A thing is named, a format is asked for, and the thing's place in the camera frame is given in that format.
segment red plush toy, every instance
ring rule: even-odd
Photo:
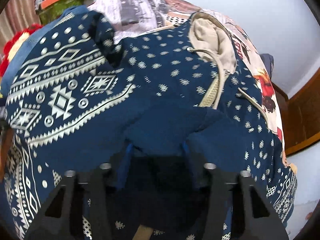
[[[3,53],[4,57],[2,63],[0,64],[0,77],[3,77],[10,61],[13,59],[14,55],[17,53],[18,49],[21,47],[22,43],[36,30],[42,28],[40,24],[33,24],[30,27],[22,30],[15,34],[11,41],[8,41],[4,48]]]

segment wooden furniture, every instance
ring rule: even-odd
[[[274,85],[280,108],[285,153],[299,152],[320,140],[320,69],[288,100]]]

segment striped curtain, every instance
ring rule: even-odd
[[[3,52],[4,45],[12,39],[15,33],[33,23],[40,23],[35,12],[34,0],[9,0],[0,14],[0,53]]]

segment drawstring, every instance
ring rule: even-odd
[[[220,59],[217,57],[216,54],[212,53],[210,50],[208,49],[194,49],[192,47],[188,47],[187,51],[189,52],[193,52],[193,51],[199,51],[199,52],[203,52],[208,54],[211,58],[213,58],[218,66],[218,72],[219,72],[219,76],[218,76],[218,81],[219,81],[219,86],[218,86],[218,92],[217,92],[217,97],[215,98],[215,101],[213,103],[213,109],[217,109],[218,108],[218,103],[222,94],[222,90],[223,90],[223,86],[224,86],[224,70],[223,70],[223,65],[222,62],[220,61]]]
[[[219,86],[218,86],[218,93],[217,93],[217,97],[215,98],[214,104],[213,104],[213,109],[217,109],[218,107],[218,103],[222,94],[222,90],[224,87],[224,69],[223,69],[223,65],[222,62],[220,61],[220,59],[218,58],[218,56],[214,53],[212,53],[212,51],[208,50],[208,49],[194,49],[192,47],[188,47],[187,51],[189,52],[193,52],[193,51],[199,51],[199,52],[203,52],[208,54],[209,56],[211,56],[211,58],[213,58],[218,66],[218,70],[219,70]],[[266,121],[266,124],[268,125],[268,118],[266,113],[263,111],[262,107],[253,99],[251,98],[248,94],[246,94],[241,88],[238,88],[238,90],[240,91],[240,93],[251,103],[253,104],[262,114],[264,120]]]

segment blue denim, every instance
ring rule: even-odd
[[[58,21],[60,21],[63,17],[65,17],[67,14],[72,12],[73,14],[82,14],[85,12],[89,12],[87,7],[85,5],[80,5],[80,6],[72,6],[62,13],[62,15],[54,20],[53,22],[45,25],[41,29],[37,30],[34,32],[30,37],[21,45],[20,49],[17,51],[16,55],[13,57],[11,62],[9,63],[9,66],[7,70],[4,73],[4,76],[2,77],[1,80],[1,88],[0,88],[0,93],[6,98],[8,96],[11,84],[13,82],[13,79],[15,75],[17,74],[18,70],[20,69],[21,65],[25,61],[26,57],[29,55],[31,50],[34,48],[34,46],[42,39],[44,35],[48,31],[50,31]],[[5,100],[2,100],[0,102],[0,105],[4,105]]]

